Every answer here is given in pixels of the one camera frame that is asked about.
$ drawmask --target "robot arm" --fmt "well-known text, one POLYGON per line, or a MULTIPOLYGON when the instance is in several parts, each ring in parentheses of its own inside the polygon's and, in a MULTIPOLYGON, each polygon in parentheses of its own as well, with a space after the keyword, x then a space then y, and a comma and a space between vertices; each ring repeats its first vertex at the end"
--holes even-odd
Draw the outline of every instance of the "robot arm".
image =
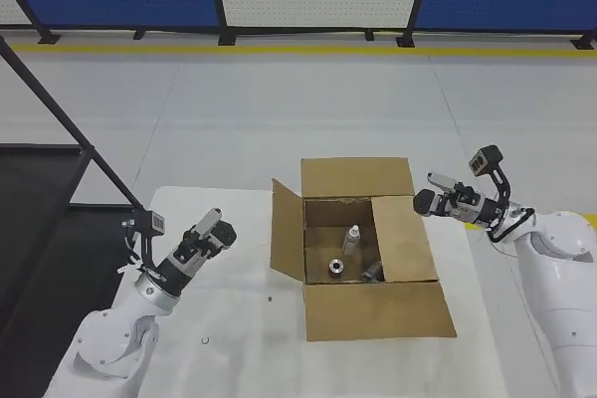
POLYGON ((119 305, 84 318, 45 397, 136 397, 159 337, 155 317, 170 315, 201 266, 237 238, 212 209, 154 267, 150 239, 163 235, 163 219, 145 212, 137 221, 143 265, 134 289, 119 305))
POLYGON ((453 217, 485 228, 493 243, 514 243, 524 296, 550 344, 563 398, 597 398, 597 241, 582 216, 539 215, 510 202, 496 146, 469 162, 476 176, 489 175, 498 199, 489 199, 449 177, 429 173, 442 194, 423 189, 414 197, 422 216, 453 217))

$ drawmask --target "metal cylinder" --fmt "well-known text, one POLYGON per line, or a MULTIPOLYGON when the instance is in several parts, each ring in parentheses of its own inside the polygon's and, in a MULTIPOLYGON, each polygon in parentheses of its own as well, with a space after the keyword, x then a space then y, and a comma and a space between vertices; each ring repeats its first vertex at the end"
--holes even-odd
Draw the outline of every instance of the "metal cylinder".
POLYGON ((345 264, 339 259, 329 262, 329 275, 334 279, 340 278, 344 269, 345 264))

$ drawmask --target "gray floor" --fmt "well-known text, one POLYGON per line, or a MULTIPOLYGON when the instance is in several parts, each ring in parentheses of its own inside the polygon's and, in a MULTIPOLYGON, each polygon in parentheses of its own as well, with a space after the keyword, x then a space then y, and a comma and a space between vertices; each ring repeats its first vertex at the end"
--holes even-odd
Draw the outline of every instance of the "gray floor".
MULTIPOLYGON (((299 190, 299 161, 407 156, 476 181, 496 143, 513 200, 597 213, 597 60, 31 55, 24 61, 148 204, 164 185, 299 190)), ((0 61, 0 142, 71 142, 0 61)), ((95 167, 75 201, 123 202, 95 167)), ((511 397, 556 396, 516 265, 470 231, 511 397)))

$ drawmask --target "table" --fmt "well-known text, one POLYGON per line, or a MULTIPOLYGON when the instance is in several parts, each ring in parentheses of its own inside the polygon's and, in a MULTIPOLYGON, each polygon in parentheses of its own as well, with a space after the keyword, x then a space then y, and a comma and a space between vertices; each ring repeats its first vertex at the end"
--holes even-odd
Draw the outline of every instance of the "table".
MULTIPOLYGON (((212 207, 237 231, 169 317, 140 397, 507 397, 462 224, 424 219, 457 338, 306 342, 302 284, 269 269, 272 193, 162 187, 160 260, 212 207)), ((131 289, 126 273, 117 297, 131 289)))

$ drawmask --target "cardboard box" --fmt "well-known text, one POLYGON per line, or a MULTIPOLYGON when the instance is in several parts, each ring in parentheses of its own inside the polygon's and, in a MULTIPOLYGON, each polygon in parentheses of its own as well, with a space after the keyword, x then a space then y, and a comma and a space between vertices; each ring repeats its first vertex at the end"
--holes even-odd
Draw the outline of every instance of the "cardboard box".
POLYGON ((271 267, 304 283, 308 341, 455 337, 406 158, 304 159, 302 198, 273 179, 271 267), (346 258, 346 231, 360 249, 346 258), (340 279, 328 264, 342 259, 340 279), (384 283, 363 270, 382 261, 384 283))

